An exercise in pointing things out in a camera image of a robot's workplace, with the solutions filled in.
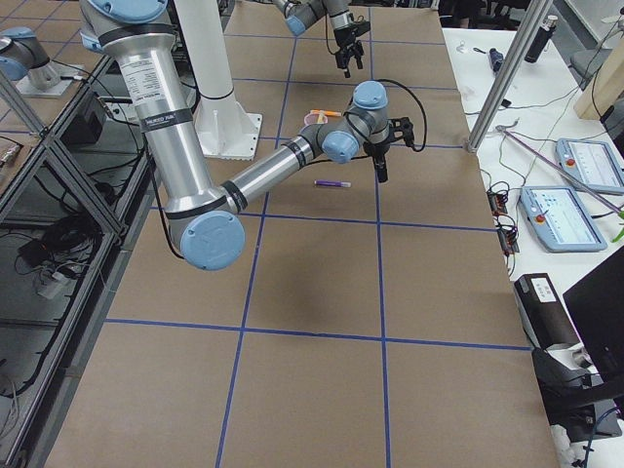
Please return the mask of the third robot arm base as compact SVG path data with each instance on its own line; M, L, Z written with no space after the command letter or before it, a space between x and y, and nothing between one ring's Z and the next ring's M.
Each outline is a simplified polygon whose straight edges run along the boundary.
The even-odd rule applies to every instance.
M82 65L53 62L35 33L17 26L1 32L1 71L25 97L59 98L71 83L81 81Z

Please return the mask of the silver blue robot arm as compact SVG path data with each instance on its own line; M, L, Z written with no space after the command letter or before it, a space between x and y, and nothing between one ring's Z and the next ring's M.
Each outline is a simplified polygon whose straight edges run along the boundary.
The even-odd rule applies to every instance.
M232 264L245 244L248 203L321 155L344 164L389 134L388 99L359 84L344 116L313 124L257 158L262 118L235 96L218 6L178 1L84 1L84 45L113 58L168 194L165 214L182 257L203 270Z
M298 37L319 20L331 24L337 49L328 51L334 57L336 67L346 78L351 77L349 65L356 61L358 69L363 68L364 47L360 38L369 33L371 24L364 18L356 19L350 11L349 1L271 1L283 15L285 24L293 36Z

